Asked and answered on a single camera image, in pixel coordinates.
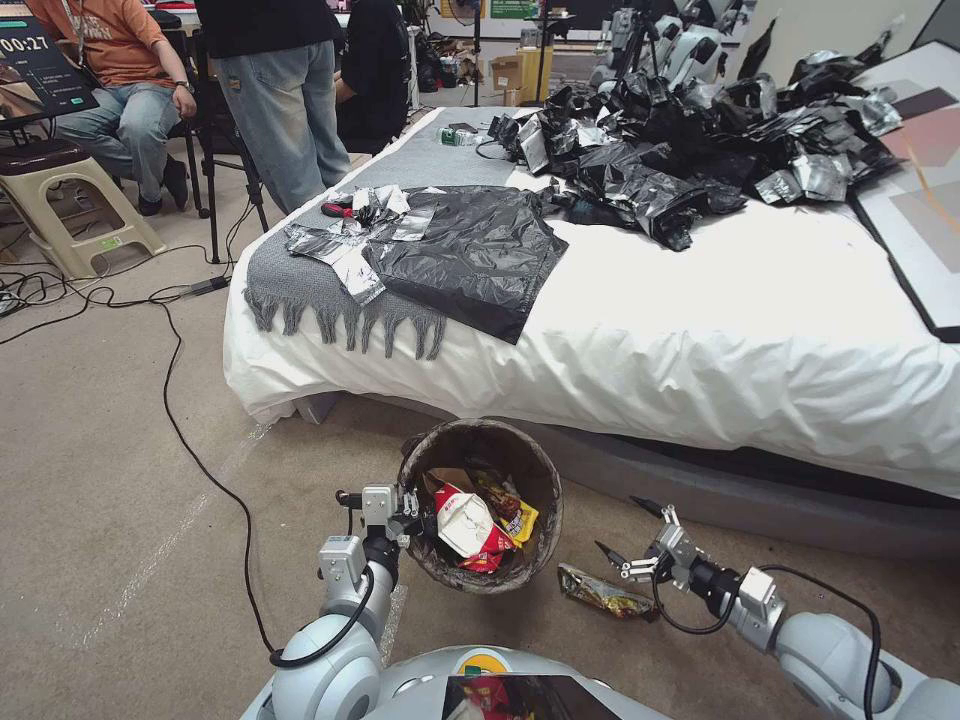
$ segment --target white bedsheet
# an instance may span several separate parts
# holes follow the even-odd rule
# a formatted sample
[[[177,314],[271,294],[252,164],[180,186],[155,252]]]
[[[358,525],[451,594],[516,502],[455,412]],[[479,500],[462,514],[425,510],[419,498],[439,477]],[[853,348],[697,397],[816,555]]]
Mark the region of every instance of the white bedsheet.
[[[347,352],[321,342],[309,310],[297,335],[258,331],[242,293],[261,239],[230,286],[227,383],[260,421],[299,397],[379,393],[460,417],[750,446],[960,498],[960,348],[927,332],[856,220],[751,202],[697,225],[683,253],[551,225],[570,248],[520,342],[449,322],[433,362],[414,359],[411,327],[390,360],[379,326],[367,354]]]

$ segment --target beige carpet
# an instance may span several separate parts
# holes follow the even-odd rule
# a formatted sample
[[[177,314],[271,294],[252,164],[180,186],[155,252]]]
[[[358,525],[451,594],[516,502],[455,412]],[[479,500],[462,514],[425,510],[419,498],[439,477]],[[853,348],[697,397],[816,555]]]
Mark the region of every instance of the beige carpet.
[[[225,232],[245,203],[243,177],[223,170],[219,179]],[[269,214],[279,217],[272,205]],[[167,212],[155,226],[173,246],[207,243],[207,224],[192,212]],[[258,234],[251,218],[235,247]],[[36,259],[28,242],[15,252]],[[174,252],[104,284],[134,299],[222,272],[201,255]],[[204,461],[250,505],[255,591],[279,645],[322,600],[316,551],[345,522],[334,491],[394,477],[402,441],[433,421],[347,399],[322,426],[291,419],[258,428],[223,382],[225,301],[221,291],[171,306],[185,340],[171,402]],[[80,306],[70,298],[0,319],[0,339]],[[199,473],[163,413],[173,347],[162,311],[149,306],[94,308],[0,346],[3,717],[235,718],[270,675],[243,591],[243,515]],[[555,561],[611,577],[593,540],[639,554],[657,530],[626,504],[573,484],[566,493]],[[783,562],[848,590],[879,613],[887,649],[960,681],[955,563],[865,560],[690,529],[730,566]],[[563,599],[554,565],[526,592],[479,598],[434,585],[405,558],[410,590],[393,658],[445,644],[511,645],[574,664],[681,720],[817,717],[776,663],[732,631],[694,638],[663,622],[607,618]],[[864,626],[815,589],[791,580],[783,588],[794,610]],[[690,598],[671,590],[665,599],[685,621],[709,621]]]

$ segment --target person's hand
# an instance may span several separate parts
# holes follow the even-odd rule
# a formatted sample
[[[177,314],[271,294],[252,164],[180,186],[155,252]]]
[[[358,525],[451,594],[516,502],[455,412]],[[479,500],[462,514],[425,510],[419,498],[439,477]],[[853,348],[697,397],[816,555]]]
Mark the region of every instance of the person's hand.
[[[180,117],[185,120],[197,114],[197,101],[183,85],[177,85],[177,89],[173,91],[173,104]]]

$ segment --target orange t-shirt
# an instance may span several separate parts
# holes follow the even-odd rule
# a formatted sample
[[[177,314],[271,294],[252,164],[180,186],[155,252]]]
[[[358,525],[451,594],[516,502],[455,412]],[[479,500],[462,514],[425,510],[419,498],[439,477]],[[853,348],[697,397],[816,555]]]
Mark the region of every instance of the orange t-shirt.
[[[37,20],[55,40],[78,42],[80,0],[26,0]],[[153,45],[164,40],[157,21],[140,0],[83,0],[83,52],[87,64],[104,85],[153,82],[173,87],[160,67]]]

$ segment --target wall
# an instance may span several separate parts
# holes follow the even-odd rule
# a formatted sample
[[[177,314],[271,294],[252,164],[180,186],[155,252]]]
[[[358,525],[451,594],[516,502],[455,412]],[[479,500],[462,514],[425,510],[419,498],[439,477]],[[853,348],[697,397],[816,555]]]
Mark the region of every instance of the wall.
[[[943,40],[960,49],[960,0],[943,0],[917,41]]]
[[[750,29],[736,57],[731,58],[727,77],[735,78],[742,54],[763,34],[775,16],[770,52],[761,70],[778,85],[786,84],[793,66],[814,50],[837,50],[855,55],[901,13],[905,21],[887,46],[886,56],[910,48],[939,0],[759,0]]]

